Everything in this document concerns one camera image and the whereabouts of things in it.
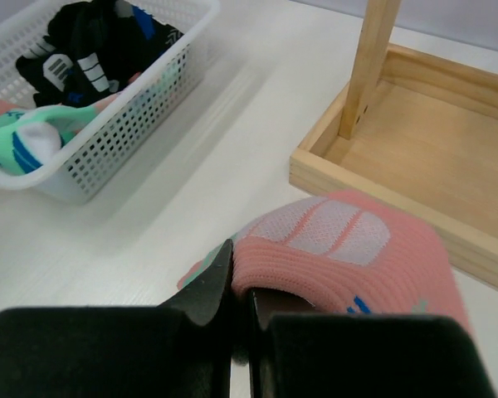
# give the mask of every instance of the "white plastic basket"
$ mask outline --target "white plastic basket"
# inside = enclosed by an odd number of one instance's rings
[[[39,0],[0,25],[0,98],[33,108],[33,88],[16,59],[46,32],[59,9],[74,0]],[[89,201],[203,78],[207,37],[218,0],[131,0],[184,36],[127,87],[49,163],[23,176],[0,168],[0,187],[33,187],[61,201]]]

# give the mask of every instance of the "blue stripe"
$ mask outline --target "blue stripe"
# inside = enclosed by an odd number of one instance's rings
[[[8,110],[6,112],[7,116],[15,117],[19,120],[26,112],[18,112],[17,110]]]
[[[139,24],[140,29],[142,29],[146,40],[151,39],[155,35],[153,18],[136,6],[133,6],[133,14],[134,19],[136,19],[136,22]]]
[[[358,296],[354,298],[354,302],[358,306],[358,308],[361,310],[362,313],[371,313],[371,310],[367,305],[362,301],[362,299]]]
[[[20,168],[26,174],[35,170],[35,168],[33,168],[31,164],[27,163],[26,160],[22,156],[20,156],[15,149],[13,149],[13,157],[15,158],[15,161],[17,162],[18,166],[20,166]]]
[[[13,133],[13,148],[18,152],[24,160],[29,163],[34,169],[38,169],[42,164],[36,160],[33,155],[24,147],[24,144],[17,135],[17,132]]]

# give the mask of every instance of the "wooden frame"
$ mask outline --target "wooden frame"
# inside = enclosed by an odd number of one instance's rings
[[[498,288],[498,214],[494,218],[487,213],[486,199],[465,197],[466,189],[471,184],[481,187],[481,181],[484,190],[496,189],[483,194],[484,198],[496,198],[498,194],[498,172],[492,172],[498,167],[498,75],[388,44],[399,3],[369,0],[351,81],[291,155],[290,182],[317,195],[352,187],[422,218],[443,238],[453,265]],[[409,104],[406,113],[401,109],[403,104]],[[430,115],[428,109],[436,112]],[[428,132],[425,121],[441,132],[433,138],[419,133],[408,135],[408,131]],[[384,134],[392,137],[390,143],[383,143]],[[461,143],[470,149],[458,146]],[[400,159],[394,155],[398,153],[397,144],[402,144],[403,152],[416,151],[407,157],[398,155],[406,161],[404,170],[376,158]],[[394,176],[409,177],[405,170],[409,165],[427,173],[427,166],[421,168],[415,160],[422,156],[425,163],[430,161],[429,154],[421,155],[425,150],[422,145],[432,150],[432,158],[441,165],[438,174],[445,166],[453,172],[452,180],[456,181],[449,181],[450,176],[439,178],[446,187],[461,187],[461,192],[444,192],[453,202],[436,201],[436,194],[422,185],[421,176],[417,181],[407,181],[429,196],[429,201],[412,197],[406,182],[392,184]],[[359,159],[376,164],[380,171],[369,170],[369,165],[364,166]],[[461,174],[461,170],[475,175]],[[394,174],[387,177],[385,172]],[[457,185],[460,180],[470,182],[468,186]],[[466,213],[459,207],[465,206],[480,212],[476,223],[468,216],[461,217]]]

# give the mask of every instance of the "mint green sock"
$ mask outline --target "mint green sock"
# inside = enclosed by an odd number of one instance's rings
[[[69,143],[101,109],[52,105],[11,109],[0,116],[0,167],[13,175],[37,170]]]

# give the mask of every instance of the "wooden post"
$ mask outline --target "wooden post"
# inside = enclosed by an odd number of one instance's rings
[[[401,0],[369,0],[338,134],[351,139],[376,88]]]

